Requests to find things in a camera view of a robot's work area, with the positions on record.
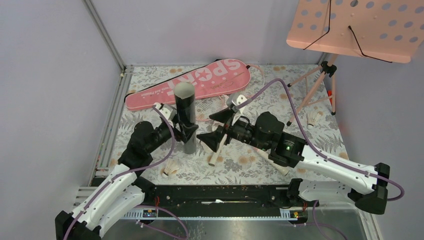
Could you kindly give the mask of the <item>white shuttlecock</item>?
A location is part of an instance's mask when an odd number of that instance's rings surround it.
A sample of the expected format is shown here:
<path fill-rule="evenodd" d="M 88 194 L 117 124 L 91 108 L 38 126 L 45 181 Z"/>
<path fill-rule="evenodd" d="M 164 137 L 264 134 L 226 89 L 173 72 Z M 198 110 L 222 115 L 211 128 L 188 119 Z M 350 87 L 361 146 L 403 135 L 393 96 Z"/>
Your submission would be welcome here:
<path fill-rule="evenodd" d="M 306 128 L 308 130 L 312 130 L 319 122 L 320 118 L 322 117 L 322 114 L 320 112 L 309 112 L 306 116 L 307 118 L 307 125 Z"/>
<path fill-rule="evenodd" d="M 180 169 L 180 165 L 177 160 L 168 160 L 161 170 L 160 175 L 163 178 L 167 178 L 173 174 L 175 174 Z"/>

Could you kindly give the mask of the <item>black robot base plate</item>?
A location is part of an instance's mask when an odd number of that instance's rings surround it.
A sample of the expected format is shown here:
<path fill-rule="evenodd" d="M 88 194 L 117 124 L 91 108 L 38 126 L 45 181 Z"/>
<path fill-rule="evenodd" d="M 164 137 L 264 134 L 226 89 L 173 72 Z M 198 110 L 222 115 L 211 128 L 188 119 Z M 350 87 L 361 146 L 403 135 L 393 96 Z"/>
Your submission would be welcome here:
<path fill-rule="evenodd" d="M 159 216 L 179 218 L 278 217 L 284 209 L 306 210 L 313 201 L 288 185 L 154 185 L 143 205 L 160 207 Z"/>

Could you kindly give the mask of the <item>black shuttlecock tube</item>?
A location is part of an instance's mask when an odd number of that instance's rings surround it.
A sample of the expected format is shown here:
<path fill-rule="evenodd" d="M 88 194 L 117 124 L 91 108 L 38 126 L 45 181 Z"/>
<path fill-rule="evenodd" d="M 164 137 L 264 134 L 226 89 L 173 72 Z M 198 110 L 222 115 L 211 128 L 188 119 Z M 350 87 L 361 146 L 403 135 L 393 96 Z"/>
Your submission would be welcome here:
<path fill-rule="evenodd" d="M 180 82 L 175 86 L 173 92 L 178 125 L 196 124 L 195 86 L 188 82 Z M 187 143 L 183 143 L 183 152 L 185 154 L 191 155 L 196 152 L 196 132 Z"/>

